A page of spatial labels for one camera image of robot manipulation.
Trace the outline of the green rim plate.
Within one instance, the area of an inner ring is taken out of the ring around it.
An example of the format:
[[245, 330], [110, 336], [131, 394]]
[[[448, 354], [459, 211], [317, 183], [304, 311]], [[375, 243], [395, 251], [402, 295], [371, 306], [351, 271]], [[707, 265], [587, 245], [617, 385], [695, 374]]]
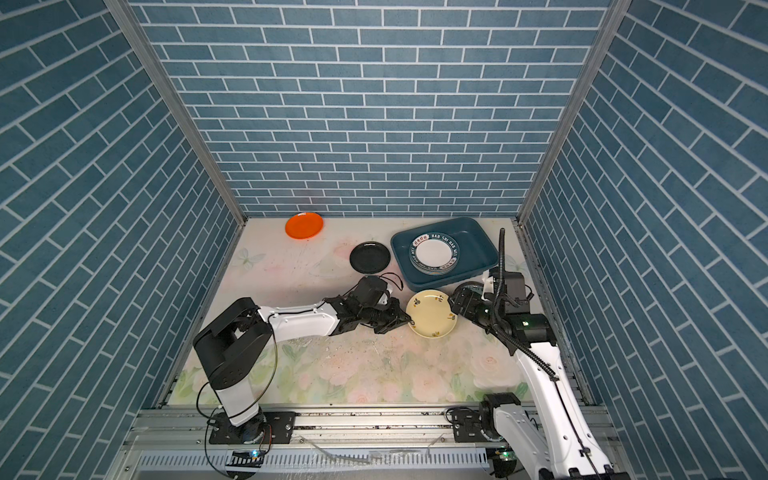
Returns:
[[459, 261], [458, 242], [450, 235], [427, 232], [416, 237], [410, 244], [411, 264], [427, 275], [442, 275], [453, 270]]

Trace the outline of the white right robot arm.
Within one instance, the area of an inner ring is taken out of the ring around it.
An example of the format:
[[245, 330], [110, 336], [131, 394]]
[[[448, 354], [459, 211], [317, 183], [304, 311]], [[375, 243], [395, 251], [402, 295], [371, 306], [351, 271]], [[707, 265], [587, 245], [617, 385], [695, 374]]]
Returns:
[[451, 311], [493, 335], [517, 363], [531, 392], [537, 421], [512, 394], [481, 402], [483, 429], [502, 438], [532, 479], [628, 479], [601, 449], [568, 382], [557, 340], [543, 314], [512, 313], [501, 293], [482, 293], [477, 282], [450, 296]]

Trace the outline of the yellow floral plate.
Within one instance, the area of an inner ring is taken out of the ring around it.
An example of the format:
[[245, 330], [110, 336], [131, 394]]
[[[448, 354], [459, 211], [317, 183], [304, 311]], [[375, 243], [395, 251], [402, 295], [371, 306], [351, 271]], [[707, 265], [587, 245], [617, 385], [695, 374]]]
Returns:
[[410, 329], [423, 338], [441, 338], [451, 333], [458, 318], [451, 310], [449, 296], [439, 290], [424, 290], [408, 301]]

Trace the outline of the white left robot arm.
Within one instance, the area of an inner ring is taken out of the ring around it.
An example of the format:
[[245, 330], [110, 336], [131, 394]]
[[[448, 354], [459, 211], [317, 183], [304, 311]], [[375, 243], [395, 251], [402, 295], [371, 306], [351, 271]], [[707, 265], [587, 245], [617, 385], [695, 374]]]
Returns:
[[412, 322], [388, 282], [369, 275], [347, 292], [308, 306], [258, 306], [240, 298], [196, 335], [193, 348], [229, 424], [241, 427], [261, 413], [261, 397], [248, 377], [269, 344], [337, 336], [360, 325], [385, 334]]

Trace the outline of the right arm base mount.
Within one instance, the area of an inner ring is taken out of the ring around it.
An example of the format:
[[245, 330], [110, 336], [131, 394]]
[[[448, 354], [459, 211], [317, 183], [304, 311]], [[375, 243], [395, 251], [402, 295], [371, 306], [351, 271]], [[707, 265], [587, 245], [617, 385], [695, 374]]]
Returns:
[[494, 436], [489, 430], [484, 428], [482, 417], [478, 410], [464, 406], [450, 407], [444, 411], [444, 417], [449, 423], [456, 443], [499, 441], [498, 436]]

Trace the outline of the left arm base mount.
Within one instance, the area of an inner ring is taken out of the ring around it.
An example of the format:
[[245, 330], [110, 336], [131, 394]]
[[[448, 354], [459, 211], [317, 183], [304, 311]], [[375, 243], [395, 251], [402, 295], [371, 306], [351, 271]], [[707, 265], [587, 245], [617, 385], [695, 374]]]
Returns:
[[288, 444], [293, 435], [297, 414], [292, 411], [260, 411], [254, 418], [235, 426], [225, 412], [216, 413], [208, 421], [208, 441], [214, 445]]

